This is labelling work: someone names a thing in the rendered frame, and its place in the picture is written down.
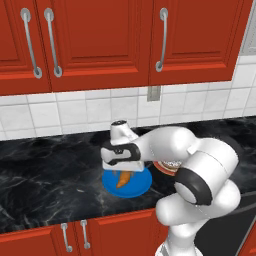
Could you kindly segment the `red upper cupboard door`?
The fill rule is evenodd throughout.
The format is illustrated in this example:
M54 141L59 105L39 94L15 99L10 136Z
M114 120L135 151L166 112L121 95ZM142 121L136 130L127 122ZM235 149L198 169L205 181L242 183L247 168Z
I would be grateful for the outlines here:
M253 0L154 0L151 85L229 81L232 79ZM168 9L163 69L163 22Z
M22 8L31 14L30 36L36 64L42 70L37 79L28 50ZM51 85L41 38L36 0L0 0L0 96L49 93Z
M153 0L36 0L54 92L149 84ZM62 76L54 63L44 10L51 8Z

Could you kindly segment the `grey wall outlet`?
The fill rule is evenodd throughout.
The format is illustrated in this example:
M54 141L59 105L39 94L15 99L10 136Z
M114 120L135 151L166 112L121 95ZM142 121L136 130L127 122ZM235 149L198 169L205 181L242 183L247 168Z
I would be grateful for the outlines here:
M149 86L147 92L147 101L159 101L161 96L161 87L160 86Z

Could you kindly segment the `orange croissant pastry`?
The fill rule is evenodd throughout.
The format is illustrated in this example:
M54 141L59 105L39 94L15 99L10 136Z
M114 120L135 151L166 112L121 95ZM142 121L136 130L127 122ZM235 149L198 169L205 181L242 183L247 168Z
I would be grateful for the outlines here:
M121 171L120 176L118 178L118 182L116 184L116 188L119 189L125 186L126 184L128 184L131 179L131 176L132 176L131 171Z

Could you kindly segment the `frosted brown donut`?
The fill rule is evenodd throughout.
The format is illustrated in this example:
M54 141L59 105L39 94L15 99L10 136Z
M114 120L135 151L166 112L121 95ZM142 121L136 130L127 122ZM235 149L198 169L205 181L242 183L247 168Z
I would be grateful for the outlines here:
M168 170L177 170L181 163L179 161L173 161L173 162L166 162L166 161L160 161L159 164Z

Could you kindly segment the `red cupboard door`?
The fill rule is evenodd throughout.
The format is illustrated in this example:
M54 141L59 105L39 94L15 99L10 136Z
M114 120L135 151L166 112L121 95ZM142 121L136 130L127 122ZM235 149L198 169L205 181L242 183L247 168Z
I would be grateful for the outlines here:
M149 84L153 0L36 0L54 92ZM54 63L44 10L51 8L62 76Z
M74 228L67 224L71 253L66 252L61 224L0 234L0 256L80 256Z
M86 231L90 249L84 248L80 221L74 228L81 256L155 256L168 233L154 208L89 219Z
M30 36L36 64L42 70L37 79L28 50L22 8L31 14ZM41 38L36 0L0 0L0 96L49 93L51 85Z
M151 85L229 81L232 79L253 0L154 0ZM168 9L163 69L163 22Z

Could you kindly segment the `blue round plate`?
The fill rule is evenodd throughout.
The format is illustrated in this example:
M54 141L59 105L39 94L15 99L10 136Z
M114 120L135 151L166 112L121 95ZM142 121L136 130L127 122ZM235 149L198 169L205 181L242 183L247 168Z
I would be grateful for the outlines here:
M116 184L121 171L105 170L102 176L102 184L104 188L112 195L121 198L134 198L147 192L152 184L152 175L145 168L142 172L132 172L131 179L128 184L117 189Z

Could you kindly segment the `red lower cupboard panel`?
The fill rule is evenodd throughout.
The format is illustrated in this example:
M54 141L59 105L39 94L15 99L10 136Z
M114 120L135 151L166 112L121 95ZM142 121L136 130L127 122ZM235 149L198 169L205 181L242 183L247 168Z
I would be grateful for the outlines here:
M256 224L251 228L238 256L256 256Z

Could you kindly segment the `black dishwasher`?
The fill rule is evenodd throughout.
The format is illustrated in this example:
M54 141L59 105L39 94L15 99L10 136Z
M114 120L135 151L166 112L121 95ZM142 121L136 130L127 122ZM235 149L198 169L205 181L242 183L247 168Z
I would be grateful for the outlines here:
M236 210L209 220L197 233L196 247L203 256L237 256L256 217L256 191L241 196Z

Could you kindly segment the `red lower cupboard door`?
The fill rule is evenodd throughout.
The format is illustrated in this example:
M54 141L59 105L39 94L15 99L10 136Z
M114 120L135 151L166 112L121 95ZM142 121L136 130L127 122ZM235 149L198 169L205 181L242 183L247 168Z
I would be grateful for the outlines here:
M90 249L84 248L80 221L74 228L81 256L155 256L168 233L154 208L89 219L86 231Z
M80 256L74 228L67 224L71 253L66 252L61 224L0 234L0 256Z

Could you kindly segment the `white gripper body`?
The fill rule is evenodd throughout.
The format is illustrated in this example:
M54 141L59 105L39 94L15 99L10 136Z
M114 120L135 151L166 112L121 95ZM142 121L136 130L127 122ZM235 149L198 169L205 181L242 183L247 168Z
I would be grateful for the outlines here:
M107 164L106 162L102 162L102 167L105 170L142 172L144 170L144 162L143 161L118 162L115 165L110 165L110 164Z

